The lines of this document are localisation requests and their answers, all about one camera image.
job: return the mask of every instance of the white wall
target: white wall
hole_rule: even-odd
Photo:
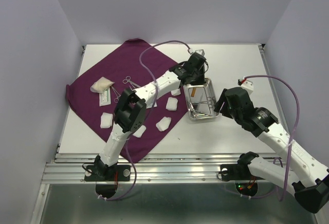
[[[0,0],[0,219],[29,223],[81,44],[57,0]]]
[[[297,141],[329,166],[329,0],[292,0],[265,53],[271,73],[290,83],[300,99]],[[280,84],[277,91],[292,127],[294,98]]]
[[[59,0],[83,44],[265,43],[290,0]]]

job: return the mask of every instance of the sealed sterile package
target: sealed sterile package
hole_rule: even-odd
[[[99,93],[99,106],[106,106],[111,104],[111,92],[109,88],[104,93]]]
[[[111,80],[108,80],[105,77],[101,77],[98,81],[96,81],[91,87],[91,92],[96,93],[104,93],[106,89],[111,87],[114,84]]]

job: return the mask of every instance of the white table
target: white table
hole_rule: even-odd
[[[87,45],[79,76],[94,66],[119,45]],[[250,45],[190,45],[194,50],[204,49],[209,63],[206,76],[214,85],[218,99],[223,88],[237,86],[237,79],[251,74],[266,74],[258,44]],[[157,48],[177,62],[189,55],[186,47],[178,44]],[[264,106],[279,118],[269,81],[253,79],[255,106]],[[97,154],[105,145],[71,109],[63,129],[58,155]],[[219,116],[211,121],[195,122],[185,114],[167,136],[149,153],[158,154],[240,154],[248,151],[273,153],[251,133],[244,131],[233,120]]]

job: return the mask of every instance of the white sponge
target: white sponge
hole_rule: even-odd
[[[179,96],[180,95],[180,89],[172,90],[171,95],[174,96],[174,97]]]
[[[176,98],[169,97],[167,105],[166,105],[166,109],[169,111],[176,111],[177,103],[178,103],[178,100]]]
[[[142,125],[137,131],[135,131],[133,136],[135,136],[136,138],[140,138],[145,132],[145,130],[146,130],[146,126]]]
[[[90,87],[90,90],[91,92],[104,93],[104,91],[107,90],[113,84],[114,82],[112,82],[111,80],[108,80],[105,77],[101,77]]]
[[[101,116],[101,128],[110,128],[112,126],[113,115],[103,113]]]
[[[156,127],[159,129],[160,132],[167,130],[171,122],[171,118],[163,117],[158,123],[156,123]]]

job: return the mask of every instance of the surgical scissors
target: surgical scissors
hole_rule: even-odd
[[[119,92],[117,92],[116,89],[114,89],[113,86],[111,86],[111,88],[112,88],[114,94],[117,96],[116,98],[114,98],[114,102],[115,102],[115,103],[118,103],[118,102],[119,102],[119,98],[120,98],[121,95],[119,94]]]
[[[140,88],[140,85],[134,83],[133,81],[131,81],[131,77],[130,76],[127,76],[125,77],[125,79],[122,81],[124,84],[127,84],[127,83],[131,83],[131,85],[135,88]]]

